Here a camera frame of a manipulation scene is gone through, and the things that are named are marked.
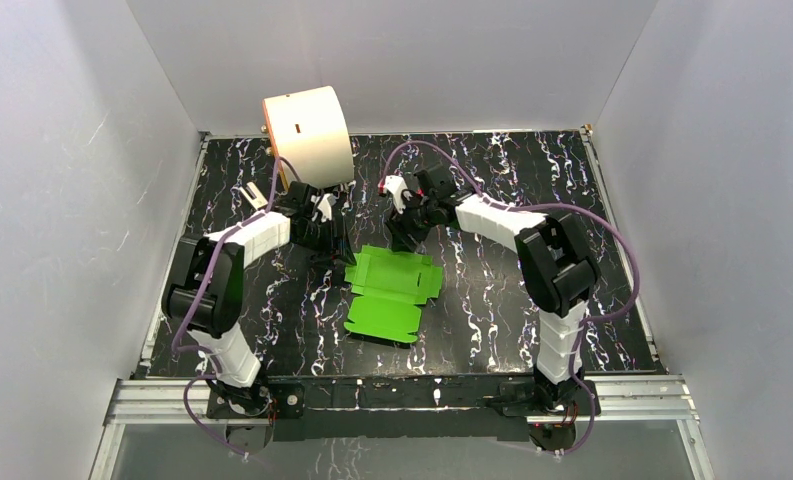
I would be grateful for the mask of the green paper box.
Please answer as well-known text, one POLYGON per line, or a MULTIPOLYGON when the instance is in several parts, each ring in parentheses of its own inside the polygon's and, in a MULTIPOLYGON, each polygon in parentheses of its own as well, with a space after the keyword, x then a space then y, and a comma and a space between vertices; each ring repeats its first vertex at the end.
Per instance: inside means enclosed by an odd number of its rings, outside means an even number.
POLYGON ((422 307, 439 297, 443 268, 433 258, 365 245, 345 270, 351 301, 345 329, 356 335, 412 344, 422 307))

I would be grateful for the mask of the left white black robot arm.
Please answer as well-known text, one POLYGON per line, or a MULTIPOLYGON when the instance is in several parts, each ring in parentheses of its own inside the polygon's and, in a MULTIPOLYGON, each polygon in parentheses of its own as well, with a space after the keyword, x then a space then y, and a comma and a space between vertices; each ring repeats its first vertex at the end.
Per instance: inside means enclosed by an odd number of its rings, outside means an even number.
POLYGON ((180 322, 173 347, 194 339, 194 350, 232 387, 232 403, 247 416, 266 411, 269 387, 257 380, 261 363, 239 325, 246 269, 286 245, 311 251, 315 264, 356 263, 342 213, 344 195, 293 181, 251 217, 224 230, 179 239, 161 300, 165 317, 180 322))

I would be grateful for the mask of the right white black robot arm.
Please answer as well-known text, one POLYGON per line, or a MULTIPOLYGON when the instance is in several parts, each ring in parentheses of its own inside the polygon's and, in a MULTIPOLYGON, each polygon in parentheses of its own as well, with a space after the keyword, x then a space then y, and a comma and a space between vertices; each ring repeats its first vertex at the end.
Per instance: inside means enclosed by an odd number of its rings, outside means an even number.
POLYGON ((412 190, 398 175, 386 176, 380 195, 392 202, 386 226, 394 251, 414 252, 430 231, 445 226, 491 240, 518 256, 524 286, 538 309, 541 345, 535 369, 537 405, 562 413, 575 399, 570 380, 582 366, 575 340, 601 273, 578 222, 496 202, 460 188, 443 167, 420 170, 412 190))

